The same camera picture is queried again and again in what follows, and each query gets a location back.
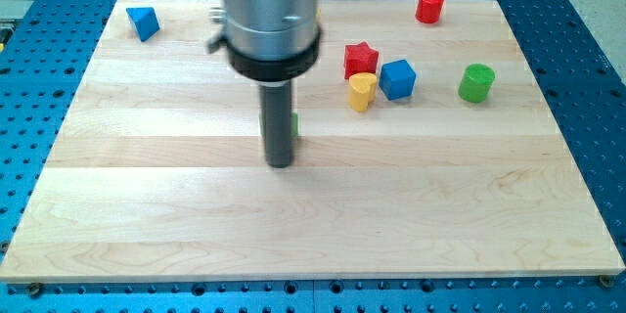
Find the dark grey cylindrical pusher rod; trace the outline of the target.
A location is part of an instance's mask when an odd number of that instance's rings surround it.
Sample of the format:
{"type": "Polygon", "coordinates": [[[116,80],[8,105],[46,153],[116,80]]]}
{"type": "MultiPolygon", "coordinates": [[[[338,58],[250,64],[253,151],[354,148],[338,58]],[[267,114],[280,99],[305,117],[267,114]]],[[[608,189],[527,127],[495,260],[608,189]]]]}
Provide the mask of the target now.
{"type": "Polygon", "coordinates": [[[274,168],[288,167],[293,160],[291,82],[260,85],[259,98],[265,160],[274,168]]]}

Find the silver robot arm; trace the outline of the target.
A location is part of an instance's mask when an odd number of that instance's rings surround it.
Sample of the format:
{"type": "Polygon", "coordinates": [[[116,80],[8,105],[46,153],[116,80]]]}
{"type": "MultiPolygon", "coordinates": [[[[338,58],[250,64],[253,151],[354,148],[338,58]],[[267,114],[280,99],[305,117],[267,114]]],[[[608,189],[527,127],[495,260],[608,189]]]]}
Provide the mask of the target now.
{"type": "Polygon", "coordinates": [[[225,46],[231,68],[258,84],[266,163],[293,161],[291,81],[314,66],[322,29],[319,0],[223,0],[211,19],[222,25],[208,48],[225,46]]]}

